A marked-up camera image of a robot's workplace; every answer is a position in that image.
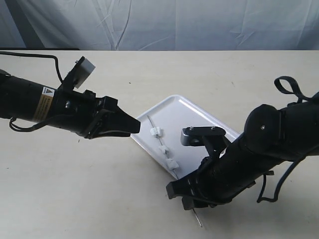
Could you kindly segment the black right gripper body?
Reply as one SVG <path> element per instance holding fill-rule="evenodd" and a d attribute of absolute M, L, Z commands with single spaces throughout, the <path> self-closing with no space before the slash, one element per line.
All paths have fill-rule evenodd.
<path fill-rule="evenodd" d="M 232 202 L 236 196 L 255 184 L 256 181 L 253 179 L 222 182 L 215 178 L 212 166 L 208 169 L 200 166 L 186 176 L 169 182 L 166 192 L 169 199 L 181 197 L 185 210 L 215 208 Z"/>

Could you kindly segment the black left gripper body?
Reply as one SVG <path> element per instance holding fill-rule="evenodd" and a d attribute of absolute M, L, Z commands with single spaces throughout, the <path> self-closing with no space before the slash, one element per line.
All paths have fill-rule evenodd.
<path fill-rule="evenodd" d="M 76 133 L 84 138 L 95 138 L 111 129 L 111 117 L 118 111 L 118 100 L 104 96 L 97 98 L 92 91 L 58 91 L 53 98 L 51 126 Z"/>

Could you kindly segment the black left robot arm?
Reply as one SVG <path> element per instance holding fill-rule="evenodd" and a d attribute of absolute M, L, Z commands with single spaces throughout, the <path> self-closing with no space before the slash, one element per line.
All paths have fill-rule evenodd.
<path fill-rule="evenodd" d="M 89 90 L 54 89 L 5 74 L 0 76 L 0 117 L 8 119 L 16 132 L 50 126 L 86 139 L 129 137 L 141 127 L 112 97 L 98 98 Z"/>

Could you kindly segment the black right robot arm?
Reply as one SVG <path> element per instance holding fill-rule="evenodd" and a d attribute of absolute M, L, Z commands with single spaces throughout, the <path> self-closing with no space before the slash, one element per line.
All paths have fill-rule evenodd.
<path fill-rule="evenodd" d="M 185 210 L 224 205 L 275 166 L 285 161 L 296 166 L 307 156 L 318 155 L 319 97 L 280 110 L 260 105 L 234 141 L 221 127 L 191 126 L 182 130 L 181 143 L 203 146 L 208 155 L 196 170 L 168 183 L 168 197 L 181 197 Z"/>

